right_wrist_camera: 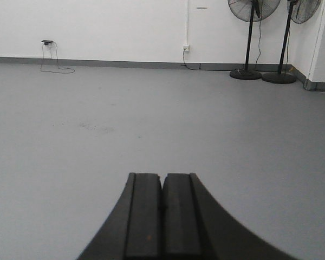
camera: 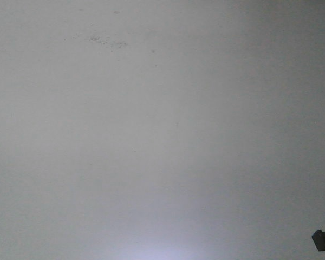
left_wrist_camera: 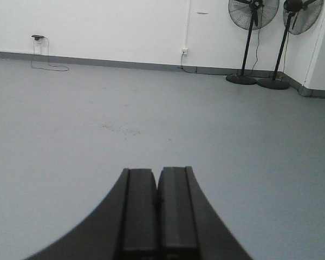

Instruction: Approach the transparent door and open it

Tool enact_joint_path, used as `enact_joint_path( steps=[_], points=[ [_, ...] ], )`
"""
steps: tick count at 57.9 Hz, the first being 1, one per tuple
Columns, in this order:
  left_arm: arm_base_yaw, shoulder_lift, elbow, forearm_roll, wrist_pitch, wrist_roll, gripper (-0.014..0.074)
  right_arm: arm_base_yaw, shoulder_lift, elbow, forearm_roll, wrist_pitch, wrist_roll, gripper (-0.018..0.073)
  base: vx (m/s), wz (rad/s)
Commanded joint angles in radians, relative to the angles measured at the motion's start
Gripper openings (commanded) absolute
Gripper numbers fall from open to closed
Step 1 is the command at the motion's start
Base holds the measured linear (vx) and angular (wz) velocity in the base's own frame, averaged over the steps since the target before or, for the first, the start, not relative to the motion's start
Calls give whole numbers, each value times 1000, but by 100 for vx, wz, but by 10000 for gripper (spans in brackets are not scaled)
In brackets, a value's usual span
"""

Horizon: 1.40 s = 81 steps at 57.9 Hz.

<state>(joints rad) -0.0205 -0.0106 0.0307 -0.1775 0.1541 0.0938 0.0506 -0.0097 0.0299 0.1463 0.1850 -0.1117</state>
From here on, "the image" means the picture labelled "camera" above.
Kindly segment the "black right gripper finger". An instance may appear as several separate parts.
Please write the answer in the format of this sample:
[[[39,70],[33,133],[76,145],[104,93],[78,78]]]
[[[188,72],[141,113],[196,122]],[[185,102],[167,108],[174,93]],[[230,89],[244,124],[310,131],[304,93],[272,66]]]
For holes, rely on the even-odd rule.
[[[312,235],[312,240],[318,251],[325,251],[325,232],[322,230],[317,230]]]

